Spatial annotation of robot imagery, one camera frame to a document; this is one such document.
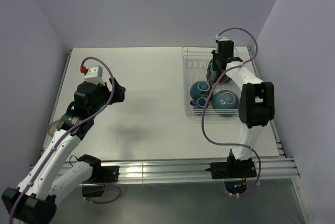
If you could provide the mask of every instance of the metal frame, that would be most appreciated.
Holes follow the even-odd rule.
[[[248,48],[249,55],[252,57],[251,49]],[[60,96],[62,84],[69,64],[72,51],[69,51],[68,58],[66,60],[62,81],[58,90],[55,106],[51,115],[50,123],[53,120],[54,112]],[[252,61],[256,76],[259,77],[259,73]],[[262,180],[276,180],[283,178],[291,178],[298,202],[300,204],[301,211],[305,223],[314,224],[314,218],[308,205],[308,201],[305,192],[301,186],[300,176],[293,158],[287,158],[285,156],[281,141],[279,139],[274,122],[271,121],[271,126],[275,135],[276,144],[279,152],[278,157],[261,157],[262,162]],[[46,136],[43,149],[47,143]],[[191,160],[166,160],[166,161],[138,161],[138,162],[107,162],[103,161],[102,166],[119,166],[119,178],[117,184],[163,184],[163,183],[192,183],[192,182],[217,182],[217,181],[234,181],[231,180],[213,180],[211,173],[206,172],[205,169],[209,168],[211,162],[224,162],[226,159],[191,159]],[[257,160],[254,159],[256,167],[258,167]],[[59,171],[58,176],[66,173],[71,166],[69,163],[65,163],[62,169]]]

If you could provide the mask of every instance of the wire basket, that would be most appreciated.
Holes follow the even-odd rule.
[[[191,47],[183,47],[183,71],[184,71],[184,108],[187,116],[198,117],[202,114],[202,109],[194,109],[190,102],[193,100],[189,93],[191,86],[197,82],[206,81],[207,67],[209,61],[213,58],[211,51],[195,51]],[[236,48],[234,49],[234,56],[238,57]],[[214,90],[214,94],[224,89],[234,92],[239,98],[241,97],[241,90],[238,86],[230,80],[226,84],[218,84]],[[218,119],[226,118],[233,121],[238,119],[238,109],[213,109],[211,105],[206,109],[206,116],[216,116]]]

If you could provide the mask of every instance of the red connector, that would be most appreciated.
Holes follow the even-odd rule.
[[[80,66],[80,72],[86,74],[87,73],[86,67],[85,66]]]

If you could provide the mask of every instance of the wall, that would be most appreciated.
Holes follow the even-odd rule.
[[[276,125],[317,223],[335,220],[334,17],[334,0],[277,0],[256,61],[275,84]]]
[[[275,1],[38,0],[69,48],[213,45],[232,26],[258,36]]]
[[[64,47],[35,0],[0,0],[0,192],[36,162],[62,69]],[[0,204],[0,222],[8,221]]]

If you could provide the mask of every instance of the white tabletop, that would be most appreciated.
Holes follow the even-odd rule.
[[[246,47],[237,49],[239,57],[249,58]],[[77,85],[84,81],[79,67],[89,56],[100,58],[111,68],[119,84],[126,88],[125,101],[108,106],[98,115],[72,154],[90,154],[105,161],[228,156],[230,147],[207,142],[200,121],[185,115],[182,47],[73,49],[53,120],[66,112]],[[89,60],[85,65],[93,64],[97,63]],[[254,72],[251,63],[247,67]],[[103,77],[108,81],[105,70]],[[240,124],[236,120],[206,122],[205,119],[205,129],[212,140],[233,143]],[[270,124],[261,132],[255,149],[260,156],[279,155]]]

